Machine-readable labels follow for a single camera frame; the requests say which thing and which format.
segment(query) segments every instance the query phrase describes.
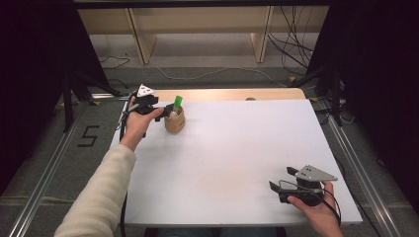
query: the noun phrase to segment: white tabletop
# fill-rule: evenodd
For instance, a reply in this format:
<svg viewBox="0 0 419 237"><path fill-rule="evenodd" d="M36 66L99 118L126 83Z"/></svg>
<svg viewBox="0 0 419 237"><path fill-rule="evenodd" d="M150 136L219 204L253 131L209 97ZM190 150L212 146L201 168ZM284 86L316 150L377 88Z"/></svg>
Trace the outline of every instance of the white tabletop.
<svg viewBox="0 0 419 237"><path fill-rule="evenodd" d="M135 150L126 223L147 226L287 226L307 220L269 181L287 167L338 178L342 224L362 222L307 100L184 102L178 134L153 122ZM119 132L113 144L119 142Z"/></svg>

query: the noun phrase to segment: human arm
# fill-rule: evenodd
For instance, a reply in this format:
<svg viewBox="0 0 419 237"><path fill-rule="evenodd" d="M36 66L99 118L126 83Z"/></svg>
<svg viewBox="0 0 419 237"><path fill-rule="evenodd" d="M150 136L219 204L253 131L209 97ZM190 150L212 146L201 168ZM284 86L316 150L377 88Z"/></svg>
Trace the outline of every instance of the human arm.
<svg viewBox="0 0 419 237"><path fill-rule="evenodd" d="M56 229L55 236L113 236L135 163L133 151L149 123L161 113L161 109L146 116L130 113L126 121L126 135L119 145L107 152L102 164Z"/></svg>
<svg viewBox="0 0 419 237"><path fill-rule="evenodd" d="M333 198L333 185L329 181L323 182L324 200L335 208ZM297 197L289 196L288 201L304 213L311 227L323 237L341 237L342 231L339 227L335 214L324 203L316 206L308 206Z"/></svg>

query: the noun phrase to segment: wooden cup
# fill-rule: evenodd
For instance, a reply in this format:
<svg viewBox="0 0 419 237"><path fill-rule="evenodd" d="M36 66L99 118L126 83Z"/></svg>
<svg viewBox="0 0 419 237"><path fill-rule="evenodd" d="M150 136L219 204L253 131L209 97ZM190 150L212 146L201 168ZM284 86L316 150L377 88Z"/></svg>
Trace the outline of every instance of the wooden cup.
<svg viewBox="0 0 419 237"><path fill-rule="evenodd" d="M164 126L166 127L166 130L172 133L178 133L181 131L185 126L185 122L185 113L182 107L179 108L177 115L172 112L170 117L164 118Z"/></svg>

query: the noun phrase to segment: cream sleeve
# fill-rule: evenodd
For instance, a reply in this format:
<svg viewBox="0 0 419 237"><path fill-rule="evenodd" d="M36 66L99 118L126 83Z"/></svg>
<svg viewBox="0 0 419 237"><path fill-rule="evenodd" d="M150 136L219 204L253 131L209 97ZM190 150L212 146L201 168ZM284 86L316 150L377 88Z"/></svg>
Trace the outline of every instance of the cream sleeve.
<svg viewBox="0 0 419 237"><path fill-rule="evenodd" d="M73 203L55 236L113 236L120 221L134 153L123 145L112 147Z"/></svg>

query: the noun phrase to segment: aluminum rail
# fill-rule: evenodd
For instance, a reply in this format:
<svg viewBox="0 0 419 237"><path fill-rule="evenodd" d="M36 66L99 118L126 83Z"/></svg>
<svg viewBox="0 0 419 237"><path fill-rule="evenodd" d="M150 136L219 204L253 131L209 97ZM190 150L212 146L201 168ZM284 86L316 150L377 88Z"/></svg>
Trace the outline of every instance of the aluminum rail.
<svg viewBox="0 0 419 237"><path fill-rule="evenodd" d="M42 8L118 9L352 5L360 0L37 0Z"/></svg>
<svg viewBox="0 0 419 237"><path fill-rule="evenodd" d="M61 162L62 157L65 154L65 151L67 150L69 141L73 136L75 127L77 126L80 117L86 111L87 106L88 102L81 102L77 106L74 123L72 124L72 126L70 126L68 131L62 135L61 140L55 148L54 153L52 154L45 170L42 173L40 180L37 183L37 186L35 187L25 206L22 208L21 213L16 219L15 224L13 225L8 236L25 236L32 220L34 219L38 207L41 204L42 198L46 190L48 189L50 182L52 181L55 171L59 166L59 163Z"/></svg>
<svg viewBox="0 0 419 237"><path fill-rule="evenodd" d="M323 109L328 108L325 106L324 102L321 102L321 104ZM385 206L384 201L379 195L367 171L364 169L364 166L361 163L354 147L349 141L344 128L338 126L337 122L333 118L329 120L329 124L339 144L341 145L345 157L347 158L351 169L354 172L355 177L358 180L358 183L360 184L361 189L363 190L364 195L370 204L370 207L376 215L377 221L381 226L385 236L401 236L399 228L394 222L394 219L391 216L391 213L388 211L388 208Z"/></svg>

